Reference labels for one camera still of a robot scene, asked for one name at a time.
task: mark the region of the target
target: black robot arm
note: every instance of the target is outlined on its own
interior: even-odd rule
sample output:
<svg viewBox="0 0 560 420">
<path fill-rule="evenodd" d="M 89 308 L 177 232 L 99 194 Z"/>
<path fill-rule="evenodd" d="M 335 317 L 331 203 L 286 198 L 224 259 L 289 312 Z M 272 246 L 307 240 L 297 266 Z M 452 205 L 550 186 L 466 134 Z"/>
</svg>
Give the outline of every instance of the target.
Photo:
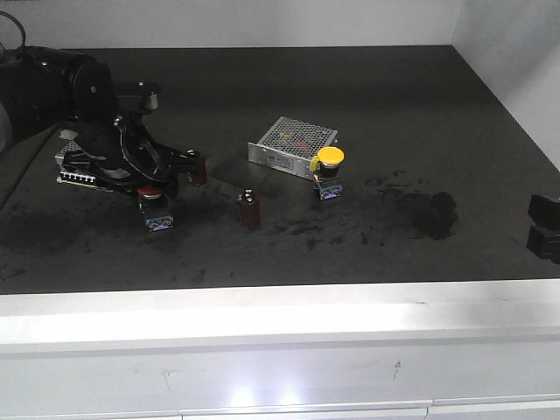
<svg viewBox="0 0 560 420">
<path fill-rule="evenodd" d="M 0 152 L 57 123 L 78 146 L 61 162 L 62 181 L 66 174 L 76 184 L 73 173 L 80 173 L 88 186 L 94 179 L 131 194 L 153 186 L 171 196 L 180 173 L 195 185 L 206 182 L 197 151 L 163 146 L 145 128 L 142 116 L 158 107 L 157 84 L 114 86 L 109 68 L 93 57 L 25 46 L 20 30 L 22 45 L 0 64 Z M 119 98 L 133 105 L 124 108 Z"/>
</svg>

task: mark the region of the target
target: white cabinet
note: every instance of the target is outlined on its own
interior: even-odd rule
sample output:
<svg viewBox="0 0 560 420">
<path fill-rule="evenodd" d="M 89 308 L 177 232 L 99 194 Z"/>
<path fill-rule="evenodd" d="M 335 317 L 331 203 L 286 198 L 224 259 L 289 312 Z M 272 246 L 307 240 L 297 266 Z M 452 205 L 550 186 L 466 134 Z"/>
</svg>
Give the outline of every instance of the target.
<svg viewBox="0 0 560 420">
<path fill-rule="evenodd" d="M 428 420 L 558 420 L 560 401 L 430 407 Z"/>
</svg>

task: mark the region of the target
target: scattered black debris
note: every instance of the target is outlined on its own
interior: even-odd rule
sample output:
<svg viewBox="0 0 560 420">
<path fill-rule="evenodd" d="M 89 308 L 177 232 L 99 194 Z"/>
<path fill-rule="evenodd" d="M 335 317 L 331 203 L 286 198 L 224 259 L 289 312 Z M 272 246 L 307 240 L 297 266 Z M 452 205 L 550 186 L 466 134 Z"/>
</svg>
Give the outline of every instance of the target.
<svg viewBox="0 0 560 420">
<path fill-rule="evenodd" d="M 459 220 L 455 199 L 448 192 L 426 192 L 420 185 L 428 185 L 427 180 L 404 173 L 394 171 L 393 177 L 371 178 L 369 181 L 378 181 L 376 186 L 366 182 L 362 204 L 369 209 L 369 219 L 375 222 L 370 223 L 370 235 L 430 237 L 437 241 L 452 236 L 452 228 Z"/>
</svg>

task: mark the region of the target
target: perforated metal cover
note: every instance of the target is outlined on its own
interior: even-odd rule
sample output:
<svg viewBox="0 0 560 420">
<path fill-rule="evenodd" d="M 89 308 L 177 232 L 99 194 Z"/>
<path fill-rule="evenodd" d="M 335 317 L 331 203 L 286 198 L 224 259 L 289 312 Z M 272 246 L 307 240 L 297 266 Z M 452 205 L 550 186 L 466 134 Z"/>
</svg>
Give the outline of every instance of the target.
<svg viewBox="0 0 560 420">
<path fill-rule="evenodd" d="M 311 160 L 336 144 L 338 131 L 281 116 L 257 144 L 248 144 L 248 160 L 312 179 Z"/>
<path fill-rule="evenodd" d="M 321 148 L 333 141 L 336 134 L 337 131 L 333 129 L 282 116 L 258 144 L 300 158 L 312 159 Z"/>
<path fill-rule="evenodd" d="M 62 169 L 62 161 L 64 160 L 64 155 L 67 151 L 79 151 L 81 150 L 80 146 L 74 141 L 70 140 L 66 146 L 64 146 L 56 155 L 54 155 L 54 159 L 56 163 L 59 164 L 60 169 Z"/>
</svg>

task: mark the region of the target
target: black table surface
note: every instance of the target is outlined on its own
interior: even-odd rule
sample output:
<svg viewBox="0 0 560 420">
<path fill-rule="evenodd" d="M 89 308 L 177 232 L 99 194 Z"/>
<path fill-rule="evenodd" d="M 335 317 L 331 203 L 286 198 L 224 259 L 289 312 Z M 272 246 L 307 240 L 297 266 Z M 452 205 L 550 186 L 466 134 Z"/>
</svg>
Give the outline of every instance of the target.
<svg viewBox="0 0 560 420">
<path fill-rule="evenodd" d="M 160 83 L 148 127 L 202 151 L 209 182 L 148 233 L 131 198 L 55 182 L 62 140 L 21 143 L 0 158 L 3 294 L 560 275 L 526 249 L 530 196 L 559 195 L 560 175 L 451 46 L 88 53 L 115 81 Z M 279 116 L 339 131 L 343 197 L 247 161 Z M 244 187 L 262 195 L 256 231 L 239 223 Z M 439 192 L 457 220 L 417 230 Z"/>
</svg>

